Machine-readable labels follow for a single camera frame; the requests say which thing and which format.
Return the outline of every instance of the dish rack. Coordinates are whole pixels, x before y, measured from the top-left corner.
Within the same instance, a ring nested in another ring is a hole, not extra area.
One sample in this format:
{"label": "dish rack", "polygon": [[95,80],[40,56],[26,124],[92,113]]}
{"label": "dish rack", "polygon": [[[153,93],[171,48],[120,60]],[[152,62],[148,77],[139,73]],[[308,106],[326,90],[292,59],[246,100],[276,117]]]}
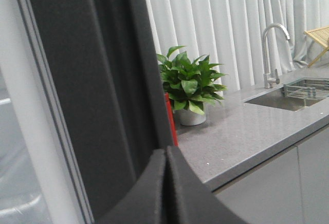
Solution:
{"label": "dish rack", "polygon": [[329,97],[329,79],[302,78],[283,85],[285,97],[323,100]]}

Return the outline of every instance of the curtain fold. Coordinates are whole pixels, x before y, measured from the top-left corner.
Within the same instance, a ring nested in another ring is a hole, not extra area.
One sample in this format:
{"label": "curtain fold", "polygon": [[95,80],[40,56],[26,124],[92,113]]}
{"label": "curtain fold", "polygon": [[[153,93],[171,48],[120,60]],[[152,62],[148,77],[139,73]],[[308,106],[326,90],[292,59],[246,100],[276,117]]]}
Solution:
{"label": "curtain fold", "polygon": [[228,75],[222,83],[233,92],[263,82],[261,35],[271,23],[283,24],[286,41],[278,29],[268,34],[272,74],[305,67],[321,52],[305,30],[329,25],[328,0],[147,0],[158,53],[174,45],[187,45],[191,58],[210,54],[223,63]]}

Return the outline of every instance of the cabinet door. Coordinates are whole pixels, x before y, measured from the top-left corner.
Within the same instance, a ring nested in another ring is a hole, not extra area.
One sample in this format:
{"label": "cabinet door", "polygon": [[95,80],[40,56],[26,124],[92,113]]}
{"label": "cabinet door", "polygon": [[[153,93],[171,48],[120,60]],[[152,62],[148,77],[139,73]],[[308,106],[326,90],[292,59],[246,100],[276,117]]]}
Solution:
{"label": "cabinet door", "polygon": [[329,127],[298,145],[306,224],[329,223]]}
{"label": "cabinet door", "polygon": [[251,224],[303,223],[297,148],[286,150],[215,194]]}

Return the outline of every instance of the sink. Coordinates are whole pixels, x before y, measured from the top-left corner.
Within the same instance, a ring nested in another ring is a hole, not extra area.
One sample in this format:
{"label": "sink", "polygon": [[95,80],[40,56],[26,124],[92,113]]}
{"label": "sink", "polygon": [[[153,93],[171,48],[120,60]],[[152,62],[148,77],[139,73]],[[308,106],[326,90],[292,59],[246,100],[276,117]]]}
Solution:
{"label": "sink", "polygon": [[329,96],[329,79],[302,78],[246,101],[246,103],[298,111]]}

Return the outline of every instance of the faucet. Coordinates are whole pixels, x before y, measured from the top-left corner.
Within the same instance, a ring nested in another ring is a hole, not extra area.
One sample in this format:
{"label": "faucet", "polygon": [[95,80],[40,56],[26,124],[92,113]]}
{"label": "faucet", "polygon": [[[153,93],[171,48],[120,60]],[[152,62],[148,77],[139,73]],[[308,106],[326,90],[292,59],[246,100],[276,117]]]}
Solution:
{"label": "faucet", "polygon": [[269,66],[268,66],[268,57],[267,57],[267,44],[266,44],[266,36],[268,31],[270,30],[270,28],[274,28],[277,27],[279,29],[281,29],[284,33],[284,35],[286,36],[286,40],[290,40],[290,36],[289,33],[286,29],[286,27],[284,27],[281,24],[278,23],[274,23],[274,24],[270,24],[269,26],[266,27],[266,29],[264,30],[263,34],[262,34],[262,48],[263,48],[263,62],[264,62],[264,83],[265,83],[265,88],[269,89],[269,88],[273,88],[272,84],[279,84],[280,83],[280,79],[278,76],[278,70],[275,69],[275,78],[271,78],[271,72],[269,70]]}

